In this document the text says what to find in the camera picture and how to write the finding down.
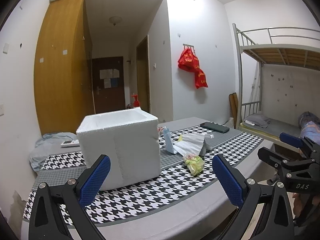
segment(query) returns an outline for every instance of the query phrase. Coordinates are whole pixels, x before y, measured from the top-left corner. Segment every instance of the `brown door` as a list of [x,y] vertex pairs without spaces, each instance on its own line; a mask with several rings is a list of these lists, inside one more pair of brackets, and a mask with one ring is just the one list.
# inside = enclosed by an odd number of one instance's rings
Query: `brown door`
[[150,113],[148,37],[137,46],[137,85],[140,107]]
[[41,134],[76,132],[83,118],[94,114],[91,50],[85,0],[51,2],[39,33],[34,67]]
[[92,84],[96,114],[125,109],[123,57],[93,59]]

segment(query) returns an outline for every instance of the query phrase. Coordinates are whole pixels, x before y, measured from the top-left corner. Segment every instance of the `wooden wardrobe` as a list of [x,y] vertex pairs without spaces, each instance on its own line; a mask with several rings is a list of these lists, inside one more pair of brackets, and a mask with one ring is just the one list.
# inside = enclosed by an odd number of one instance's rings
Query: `wooden wardrobe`
[[86,115],[94,114],[91,55],[84,0],[51,2],[39,33],[34,68],[41,134],[74,133]]

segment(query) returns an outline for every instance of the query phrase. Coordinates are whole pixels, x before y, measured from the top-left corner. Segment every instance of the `wall socket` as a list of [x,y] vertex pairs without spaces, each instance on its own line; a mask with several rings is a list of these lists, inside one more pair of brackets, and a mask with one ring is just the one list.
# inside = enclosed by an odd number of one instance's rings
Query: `wall socket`
[[4,115],[4,105],[0,105],[0,116]]

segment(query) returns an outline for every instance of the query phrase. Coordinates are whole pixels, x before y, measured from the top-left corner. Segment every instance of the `red plastic bag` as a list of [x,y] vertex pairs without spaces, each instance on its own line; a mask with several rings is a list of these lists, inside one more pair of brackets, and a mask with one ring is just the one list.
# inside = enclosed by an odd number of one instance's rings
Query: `red plastic bag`
[[182,70],[195,73],[195,86],[197,89],[200,87],[208,87],[205,74],[200,69],[199,59],[192,52],[191,48],[183,50],[178,60],[178,67]]
[[178,67],[185,71],[193,72],[192,71],[194,69],[193,59],[194,59],[193,52],[191,48],[184,49],[178,60]]
[[195,73],[195,84],[197,89],[200,87],[208,87],[207,81],[205,80],[205,74],[201,69],[198,69],[198,72]]

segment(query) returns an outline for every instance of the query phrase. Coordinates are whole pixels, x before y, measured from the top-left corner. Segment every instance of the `person's hand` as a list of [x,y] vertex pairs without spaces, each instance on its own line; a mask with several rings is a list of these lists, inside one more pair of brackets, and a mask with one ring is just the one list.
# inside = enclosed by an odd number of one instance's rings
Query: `person's hand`
[[[294,198],[294,202],[293,202],[293,214],[298,217],[301,214],[301,211],[303,209],[303,204],[300,198],[300,194],[298,193],[294,193],[292,198]],[[315,196],[312,199],[312,204],[317,206],[320,203],[320,195]]]

